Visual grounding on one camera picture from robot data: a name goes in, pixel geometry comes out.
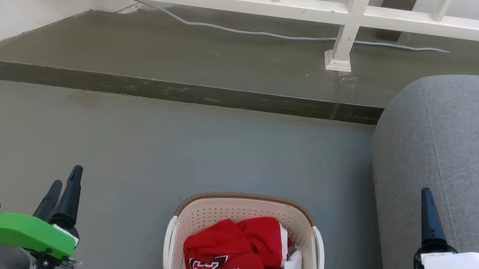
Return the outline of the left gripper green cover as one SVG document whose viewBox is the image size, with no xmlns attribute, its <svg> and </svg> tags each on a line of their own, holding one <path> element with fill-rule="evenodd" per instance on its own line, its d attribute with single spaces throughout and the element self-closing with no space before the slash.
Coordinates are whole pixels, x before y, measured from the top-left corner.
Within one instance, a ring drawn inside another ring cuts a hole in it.
<svg viewBox="0 0 479 269">
<path fill-rule="evenodd" d="M 80 236 L 75 225 L 83 172 L 82 166 L 74 166 L 62 194 L 63 184 L 55 180 L 34 211 L 34 217 L 1 213 L 0 244 L 45 253 L 59 260 L 72 257 L 79 242 L 75 237 Z"/>
</svg>

